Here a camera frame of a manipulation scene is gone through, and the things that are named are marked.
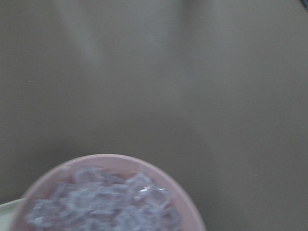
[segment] bowl rim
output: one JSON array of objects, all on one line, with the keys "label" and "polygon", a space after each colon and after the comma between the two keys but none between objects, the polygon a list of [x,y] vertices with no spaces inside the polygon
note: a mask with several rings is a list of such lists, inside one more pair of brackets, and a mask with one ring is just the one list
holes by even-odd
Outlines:
[{"label": "bowl rim", "polygon": [[159,173],[164,179],[166,179],[166,181],[168,182],[168,184],[172,185],[173,188],[177,188],[177,194],[180,195],[180,197],[184,200],[185,204],[187,205],[188,210],[190,211],[192,217],[195,218],[196,221],[196,225],[198,227],[198,231],[206,231],[205,228],[205,224],[201,218],[201,215],[198,211],[198,209],[196,208],[194,202],[192,201],[192,199],[189,197],[189,195],[184,191],[184,189],[172,178],[170,177],[166,172],[164,172],[163,170],[161,170],[160,168],[135,157],[132,156],[127,156],[127,155],[120,155],[120,154],[92,154],[92,155],[86,155],[86,156],[82,156],[82,157],[77,157],[75,159],[71,159],[68,161],[65,161],[57,166],[55,166],[54,168],[52,168],[51,170],[47,171],[45,174],[43,174],[41,177],[39,177],[27,190],[26,192],[22,195],[22,201],[21,203],[18,205],[18,207],[16,208],[14,217],[11,221],[11,225],[9,228],[9,231],[15,231],[13,230],[14,228],[14,224],[16,224],[16,222],[18,221],[19,217],[21,216],[21,212],[24,209],[24,207],[27,205],[27,203],[29,203],[29,200],[31,198],[31,196],[36,192],[36,188],[38,186],[40,186],[41,184],[43,184],[47,179],[49,179],[52,175],[54,175],[57,171],[59,171],[59,169],[61,169],[61,167],[64,167],[66,165],[70,165],[70,164],[74,164],[74,163],[78,163],[78,162],[82,162],[84,160],[87,159],[92,159],[92,158],[104,158],[104,157],[108,157],[108,158],[117,158],[117,159],[123,159],[123,160],[128,160],[128,161],[132,161],[132,162],[136,162],[142,166],[145,166],[148,169],[151,169],[153,172],[157,172]]}]

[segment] ice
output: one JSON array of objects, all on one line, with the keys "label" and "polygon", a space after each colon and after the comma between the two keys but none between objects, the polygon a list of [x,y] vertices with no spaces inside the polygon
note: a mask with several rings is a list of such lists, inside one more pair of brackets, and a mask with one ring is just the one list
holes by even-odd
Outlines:
[{"label": "ice", "polygon": [[171,196],[166,189],[153,186],[145,195],[144,200],[146,204],[162,209],[170,203]]},{"label": "ice", "polygon": [[57,220],[58,207],[51,200],[36,200],[26,221],[37,228],[51,227]]},{"label": "ice", "polygon": [[162,211],[162,228],[161,231],[179,231],[180,227],[180,215],[174,208],[167,208]]},{"label": "ice", "polygon": [[138,209],[133,205],[125,208],[116,217],[116,221],[119,230],[137,231],[141,225]]},{"label": "ice", "polygon": [[127,180],[126,184],[129,186],[133,198],[136,201],[141,200],[150,190],[152,181],[143,173],[137,173],[133,178]]},{"label": "ice", "polygon": [[82,167],[25,216],[34,231],[180,231],[171,195],[145,174],[128,180]]},{"label": "ice", "polygon": [[55,192],[50,196],[52,201],[57,202],[63,197],[67,197],[68,193],[75,189],[73,184],[65,183],[65,182],[58,182],[56,186]]},{"label": "ice", "polygon": [[69,193],[66,207],[70,211],[89,211],[93,201],[94,194],[90,191],[82,189],[80,191],[73,191]]},{"label": "ice", "polygon": [[161,216],[159,210],[145,205],[139,209],[138,213],[143,220],[141,230],[155,231],[161,227]]},{"label": "ice", "polygon": [[73,181],[76,184],[101,182],[101,169],[99,167],[83,167],[74,173]]}]

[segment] ice cube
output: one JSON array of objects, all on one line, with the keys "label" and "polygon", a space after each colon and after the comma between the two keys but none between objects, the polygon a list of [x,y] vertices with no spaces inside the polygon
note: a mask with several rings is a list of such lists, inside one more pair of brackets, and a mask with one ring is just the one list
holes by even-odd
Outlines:
[{"label": "ice cube", "polygon": [[76,187],[73,184],[58,182],[54,193],[50,196],[50,199],[57,202],[61,198],[68,196],[68,193],[75,188]]},{"label": "ice cube", "polygon": [[118,230],[137,231],[141,226],[138,208],[133,205],[125,208],[115,219]]},{"label": "ice cube", "polygon": [[161,227],[160,210],[145,205],[138,210],[138,213],[142,218],[141,230],[155,231]]},{"label": "ice cube", "polygon": [[134,177],[128,179],[126,184],[134,195],[134,199],[139,201],[146,195],[148,190],[150,190],[152,181],[149,177],[139,172]]},{"label": "ice cube", "polygon": [[73,181],[76,184],[89,182],[101,182],[102,174],[99,167],[82,167],[73,174]]},{"label": "ice cube", "polygon": [[51,200],[35,200],[26,222],[37,228],[48,228],[57,220],[59,208]]},{"label": "ice cube", "polygon": [[94,193],[88,190],[82,189],[69,193],[66,207],[70,211],[84,211],[88,212],[91,208],[91,202],[93,201]]},{"label": "ice cube", "polygon": [[153,186],[144,197],[146,204],[159,209],[165,208],[171,201],[171,195],[165,188]]},{"label": "ice cube", "polygon": [[167,208],[161,213],[161,231],[180,231],[180,215],[174,208]]}]

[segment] bowl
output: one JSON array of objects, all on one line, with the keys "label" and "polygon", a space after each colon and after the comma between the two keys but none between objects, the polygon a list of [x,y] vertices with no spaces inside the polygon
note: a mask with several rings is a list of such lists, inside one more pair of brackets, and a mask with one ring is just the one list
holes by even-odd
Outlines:
[{"label": "bowl", "polygon": [[166,188],[172,195],[171,205],[181,215],[181,231],[205,231],[205,226],[194,203],[187,193],[165,172],[134,157],[117,154],[87,155],[67,161],[40,177],[23,195],[9,231],[32,231],[25,222],[25,214],[33,206],[33,200],[48,198],[58,181],[70,181],[73,172],[82,166],[101,167],[104,171],[130,178],[136,172],[143,172],[152,180]]}]

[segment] gray background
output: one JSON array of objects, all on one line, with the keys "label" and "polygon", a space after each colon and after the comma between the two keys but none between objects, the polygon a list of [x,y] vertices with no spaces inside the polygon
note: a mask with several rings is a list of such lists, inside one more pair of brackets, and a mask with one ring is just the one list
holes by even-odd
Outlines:
[{"label": "gray background", "polygon": [[126,154],[209,231],[308,227],[299,0],[0,1],[0,201],[57,164]]}]

